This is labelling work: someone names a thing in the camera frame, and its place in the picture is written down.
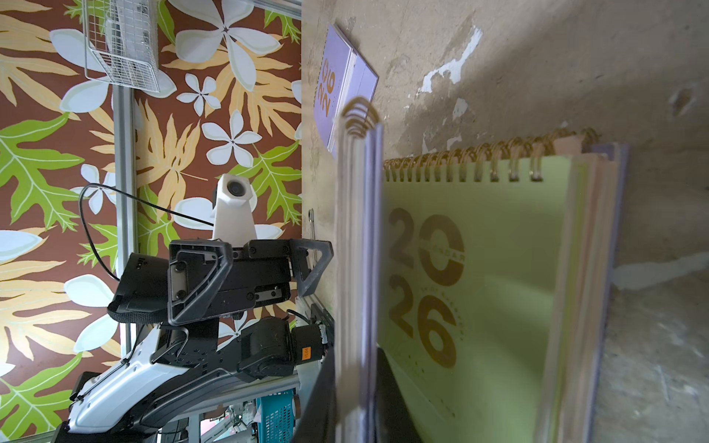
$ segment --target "purple book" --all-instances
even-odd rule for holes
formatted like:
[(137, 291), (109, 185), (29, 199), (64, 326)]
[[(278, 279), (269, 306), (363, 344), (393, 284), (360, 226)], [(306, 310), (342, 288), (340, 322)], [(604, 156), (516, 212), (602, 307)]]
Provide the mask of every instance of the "purple book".
[(335, 119), (354, 97), (372, 101), (377, 80), (378, 76), (337, 26), (330, 25), (315, 92), (314, 116), (320, 138), (334, 157)]

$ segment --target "black cable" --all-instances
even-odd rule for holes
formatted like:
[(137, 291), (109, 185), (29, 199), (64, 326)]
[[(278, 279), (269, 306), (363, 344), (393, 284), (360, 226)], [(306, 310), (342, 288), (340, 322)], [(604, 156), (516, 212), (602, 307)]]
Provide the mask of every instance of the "black cable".
[(85, 194), (86, 191), (88, 191), (90, 188), (110, 189), (110, 190), (112, 190), (112, 191), (118, 192), (118, 193), (121, 194), (121, 195), (124, 195), (124, 196), (126, 196), (126, 197), (132, 198), (133, 200), (136, 200), (136, 201), (139, 201), (139, 202), (141, 202), (141, 203), (144, 203), (144, 204), (146, 204), (146, 205), (148, 205), (148, 206), (151, 206), (151, 207), (153, 207), (153, 208), (155, 208), (155, 209), (160, 209), (161, 211), (165, 211), (165, 212), (168, 213), (168, 214), (179, 215), (180, 217), (185, 217), (185, 218), (187, 218), (188, 220), (192, 220), (192, 221), (204, 223), (204, 224), (209, 225), (209, 226), (214, 226), (213, 223), (209, 223), (208, 221), (200, 220), (199, 218), (191, 217), (190, 215), (185, 215), (185, 214), (181, 214), (181, 213), (179, 213), (179, 212), (171, 211), (170, 209), (163, 208), (162, 206), (158, 206), (158, 205), (155, 205), (155, 204), (153, 204), (153, 203), (151, 203), (151, 202), (149, 202), (149, 201), (147, 201), (147, 200), (143, 200), (143, 199), (140, 198), (140, 197), (136, 197), (136, 196), (134, 196), (134, 195), (131, 195), (131, 194), (129, 194), (128, 192), (121, 191), (120, 189), (116, 189), (116, 188), (113, 187), (113, 186), (108, 186), (108, 185), (100, 184), (100, 183), (89, 183), (89, 184), (87, 184), (86, 186), (84, 186), (84, 188), (82, 189), (81, 193), (79, 193), (79, 217), (81, 218), (82, 225), (84, 226), (84, 232), (86, 233), (86, 238), (87, 238), (88, 241), (89, 241), (89, 246), (91, 247), (91, 251), (94, 253), (94, 256), (95, 256), (96, 259), (99, 261), (99, 264), (101, 265), (101, 267), (104, 268), (104, 271), (106, 271), (106, 273), (108, 273), (108, 275), (110, 275), (111, 278), (114, 279), (114, 280), (116, 280), (116, 281), (120, 281), (120, 279), (119, 279), (113, 272), (111, 272), (111, 270), (108, 268), (108, 266), (106, 266), (106, 264), (104, 263), (104, 261), (101, 259), (101, 256), (99, 255), (99, 251), (96, 250), (96, 246), (94, 246), (94, 241), (91, 239), (91, 233), (89, 232), (89, 226), (87, 225), (86, 219), (84, 218), (84, 205), (83, 205), (82, 203), (83, 203), (83, 201), (84, 201), (84, 194)]
[(301, 313), (297, 313), (296, 311), (294, 311), (294, 310), (292, 310), (292, 309), (286, 309), (286, 312), (287, 312), (288, 314), (295, 315), (296, 317), (300, 317), (301, 319), (305, 320), (306, 323), (308, 323), (308, 324), (310, 325), (310, 320), (308, 320), (308, 318), (307, 318), (305, 315), (303, 315), (303, 314), (301, 314)]

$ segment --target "green leaf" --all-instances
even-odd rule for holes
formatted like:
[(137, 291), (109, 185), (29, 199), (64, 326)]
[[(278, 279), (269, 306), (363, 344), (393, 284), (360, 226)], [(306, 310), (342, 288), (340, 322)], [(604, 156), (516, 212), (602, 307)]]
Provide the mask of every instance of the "green leaf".
[[(138, 189), (138, 196), (143, 200), (147, 200), (157, 205), (157, 195), (150, 189), (148, 185)], [(162, 236), (162, 242), (165, 247), (170, 246), (172, 240), (179, 240), (177, 231), (175, 230), (173, 221), (167, 217), (164, 211), (158, 211), (152, 206), (144, 203), (140, 204), (145, 213), (138, 213), (138, 251), (141, 254), (157, 255), (159, 249), (159, 241)]]
[(76, 166), (84, 161), (81, 157), (62, 154), (55, 150), (23, 149), (23, 142), (37, 142), (61, 128), (69, 118), (68, 113), (50, 121), (25, 120), (0, 130), (0, 186), (10, 178), (17, 179), (17, 188), (10, 199), (11, 223), (34, 205), (44, 211), (45, 227), (56, 222), (62, 230), (75, 230), (72, 218), (77, 215), (64, 207), (65, 201), (76, 201), (79, 196), (68, 189), (57, 188), (47, 183), (40, 169), (56, 170)]
[[(91, 227), (99, 231), (105, 238), (106, 241), (103, 243), (94, 243), (96, 251), (99, 252), (99, 256), (108, 257), (111, 269), (116, 270), (116, 259), (118, 257), (118, 228), (111, 225), (91, 225)], [(91, 251), (91, 246), (88, 243), (81, 243), (81, 245), (88, 251), (85, 254), (78, 254), (81, 257), (78, 261), (79, 264), (88, 264), (91, 262), (91, 267), (96, 266), (99, 260)]]
[(69, 394), (72, 392), (59, 391), (39, 397), (37, 393), (56, 386), (77, 367), (81, 359), (82, 355), (79, 353), (64, 366), (44, 369), (25, 380), (20, 386), (12, 386), (0, 378), (0, 381), (10, 390), (9, 393), (0, 396), (0, 404), (2, 404), (0, 420), (6, 417), (0, 431), (8, 439), (14, 440), (22, 437), (31, 425), (35, 425), (36, 434), (53, 431), (60, 425), (62, 419), (57, 415), (57, 411), (69, 407), (71, 404)]
[(301, 213), (295, 208), (296, 204), (301, 203), (301, 198), (286, 191), (284, 182), (300, 180), (301, 172), (291, 167), (274, 166), (273, 164), (287, 159), (298, 149), (298, 145), (299, 142), (296, 141), (290, 146), (276, 146), (264, 154), (256, 150), (258, 158), (254, 159), (253, 166), (246, 168), (237, 165), (229, 171), (229, 174), (246, 177), (247, 179), (253, 178), (251, 185), (254, 186), (256, 196), (261, 196), (267, 189), (270, 189), (271, 195), (266, 206), (266, 216), (271, 218), (271, 215), (278, 208), (282, 208), (284, 223), (292, 221), (295, 225), (301, 223)]
[[(86, 0), (86, 8), (89, 10), (89, 15), (93, 16), (95, 23), (99, 25), (99, 32), (104, 34), (104, 24), (106, 22), (106, 8), (108, 2), (106, 0)], [(79, 17), (79, 23), (84, 22), (84, 0), (74, 0), (73, 5), (64, 5), (67, 10), (64, 15), (74, 18)]]
[(279, 18), (281, 20), (281, 35), (286, 38), (290, 37), (291, 42), (301, 42), (301, 30), (293, 24), (293, 19), (283, 14), (273, 11), (266, 11), (264, 14), (264, 28), (271, 24), (273, 20)]
[(264, 14), (264, 28), (266, 26), (270, 25), (273, 20), (276, 20), (276, 17), (278, 17), (280, 14), (277, 14), (273, 11), (265, 11), (266, 13)]
[(165, 0), (160, 0), (157, 4), (157, 25), (165, 34), (170, 43), (174, 45), (175, 43), (175, 22), (172, 20), (169, 9), (167, 9), (167, 2)]

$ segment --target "black fabric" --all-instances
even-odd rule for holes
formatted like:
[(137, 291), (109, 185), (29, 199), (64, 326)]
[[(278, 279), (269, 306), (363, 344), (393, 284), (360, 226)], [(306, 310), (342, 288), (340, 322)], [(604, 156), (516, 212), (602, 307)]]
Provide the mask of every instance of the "black fabric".
[(108, 308), (108, 316), (119, 323), (135, 323), (136, 325), (150, 325), (153, 323), (167, 322), (167, 308), (153, 312), (116, 312), (117, 301), (112, 301)]

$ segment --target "peeling paint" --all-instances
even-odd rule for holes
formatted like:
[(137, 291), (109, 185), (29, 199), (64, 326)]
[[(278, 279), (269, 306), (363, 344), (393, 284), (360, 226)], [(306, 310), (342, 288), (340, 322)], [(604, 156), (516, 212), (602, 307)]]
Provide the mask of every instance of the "peeling paint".
[(662, 371), (662, 366), (657, 365), (657, 371), (660, 373), (660, 384), (662, 386), (662, 392), (665, 397), (665, 403), (669, 404), (669, 389), (667, 389), (667, 380), (665, 380), (664, 371)]
[(446, 144), (445, 149), (447, 151), (450, 151), (450, 147), (453, 146), (454, 143), (461, 142), (461, 141), (463, 141), (463, 137), (460, 134), (458, 134), (457, 136), (455, 136), (453, 138), (449, 138), (448, 141), (445, 143)]
[(672, 262), (624, 264), (613, 271), (618, 289), (649, 288), (709, 267), (709, 252), (697, 252)]
[(473, 26), (473, 35), (470, 37), (470, 41), (468, 42), (468, 45), (465, 47), (465, 50), (463, 51), (463, 54), (460, 56), (459, 59), (453, 59), (446, 63), (445, 65), (439, 67), (438, 69), (434, 69), (433, 71), (429, 72), (428, 74), (423, 77), (423, 82), (421, 84), (421, 87), (418, 89), (416, 92), (416, 95), (421, 94), (422, 92), (431, 92), (431, 79), (433, 78), (434, 75), (440, 74), (442, 77), (444, 74), (447, 72), (449, 74), (449, 78), (451, 83), (456, 84), (460, 82), (460, 72), (461, 69), (463, 68), (463, 64), (468, 60), (468, 57), (470, 57), (470, 54), (475, 51), (475, 48), (478, 47), (478, 44), (480, 43), (480, 39), (483, 37), (483, 31), (480, 30), (479, 28), (476, 28)]
[[(699, 351), (699, 349), (697, 349), (696, 346), (693, 346), (692, 344), (686, 343), (686, 342), (684, 341), (684, 339), (683, 339), (682, 337), (680, 337), (677, 332), (675, 332), (674, 330), (672, 330), (672, 328), (670, 328), (669, 326), (667, 326), (667, 325), (665, 325), (665, 324), (663, 324), (663, 323), (657, 323), (657, 325), (660, 326), (662, 329), (666, 330), (667, 332), (669, 332), (669, 341), (670, 341), (670, 343), (672, 343), (674, 346), (679, 346), (679, 347), (683, 347), (683, 348), (689, 349), (689, 350), (691, 350), (691, 351), (694, 353), (694, 355), (696, 355), (697, 357), (699, 357), (699, 358), (701, 358), (701, 359), (704, 358), (704, 354), (702, 354), (702, 353)], [(680, 324), (679, 326), (682, 328), (683, 331), (686, 331), (687, 327), (686, 327), (685, 325)]]
[(423, 144), (421, 145), (421, 152), (423, 154), (428, 154), (429, 152), (436, 152), (436, 148), (429, 150), (428, 146), (426, 146), (426, 134), (423, 134)]
[(455, 107), (453, 108), (453, 121), (460, 118), (465, 111), (468, 110), (468, 102), (463, 99), (457, 99), (455, 101)]
[(689, 394), (690, 396), (693, 397), (698, 397), (699, 396), (699, 391), (697, 391), (695, 388), (689, 385), (684, 385), (683, 391), (685, 394)]

